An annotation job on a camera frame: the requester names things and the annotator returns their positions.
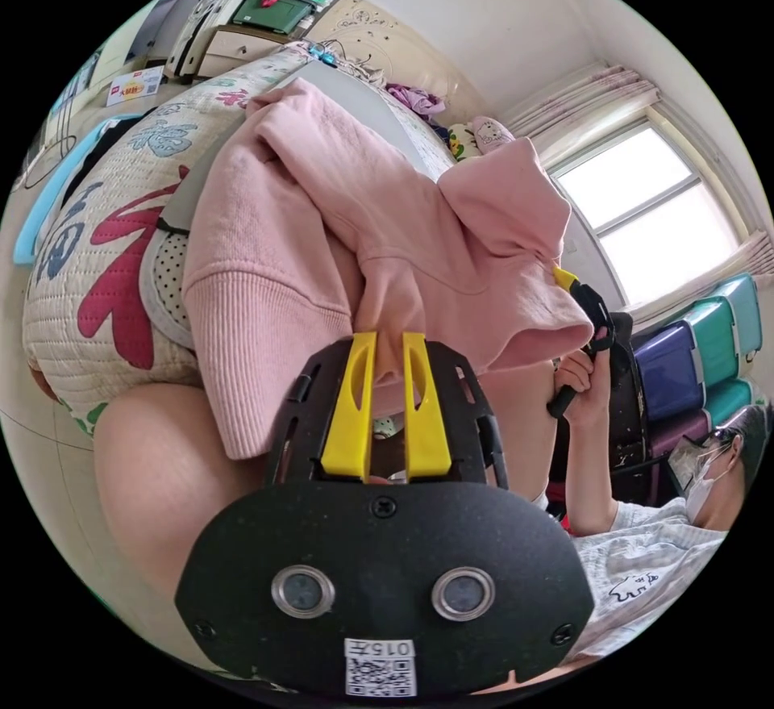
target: white t-shirt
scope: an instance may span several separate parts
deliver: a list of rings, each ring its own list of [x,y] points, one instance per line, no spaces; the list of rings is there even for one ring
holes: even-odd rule
[[[691,526],[677,498],[659,508],[619,503],[609,532],[573,538],[594,611],[565,663],[631,642],[680,597],[726,534]]]

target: purple storage drawer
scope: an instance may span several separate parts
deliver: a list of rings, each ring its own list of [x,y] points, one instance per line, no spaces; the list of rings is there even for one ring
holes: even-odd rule
[[[707,411],[690,411],[673,416],[671,419],[653,423],[650,427],[649,437],[651,456],[656,459],[665,453],[670,453],[682,437],[687,437],[690,440],[701,440],[710,433],[711,429],[710,414]],[[660,465],[656,465],[652,472],[651,505],[655,502],[659,489],[659,470]]]
[[[680,320],[635,352],[648,420],[660,421],[704,406],[701,356],[691,326]]]

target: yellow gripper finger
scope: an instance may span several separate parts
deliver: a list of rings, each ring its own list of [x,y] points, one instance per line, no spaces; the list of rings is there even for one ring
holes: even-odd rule
[[[331,428],[320,462],[328,475],[368,482],[371,470],[373,366],[375,332],[358,332],[336,401]]]
[[[414,478],[448,475],[452,455],[422,333],[403,333],[403,377],[406,381],[406,478],[411,482]],[[415,386],[419,392],[418,406],[414,404]]]
[[[565,271],[561,268],[554,268],[554,281],[567,292],[570,291],[572,285],[578,281],[578,277],[569,271]]]

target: drawer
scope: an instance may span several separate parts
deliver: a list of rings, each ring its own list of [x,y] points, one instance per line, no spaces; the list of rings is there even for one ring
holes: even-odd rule
[[[206,55],[254,61],[256,58],[267,56],[279,47],[280,45],[274,40],[264,40],[251,34],[216,31]]]
[[[204,56],[196,76],[220,77],[222,74],[244,64],[245,60],[241,58],[228,58],[227,56]]]

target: face mask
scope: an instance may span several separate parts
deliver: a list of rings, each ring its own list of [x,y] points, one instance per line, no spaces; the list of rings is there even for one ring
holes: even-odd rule
[[[693,481],[693,484],[691,485],[691,489],[688,492],[688,497],[685,500],[685,510],[688,515],[688,521],[691,524],[696,523],[696,519],[698,518],[701,509],[707,501],[707,498],[710,496],[712,487],[728,472],[728,470],[725,470],[716,478],[707,480],[707,470],[710,468],[712,462],[721,456],[721,454],[722,452],[715,456],[713,459],[710,459],[706,462],[701,472],[697,475]]]

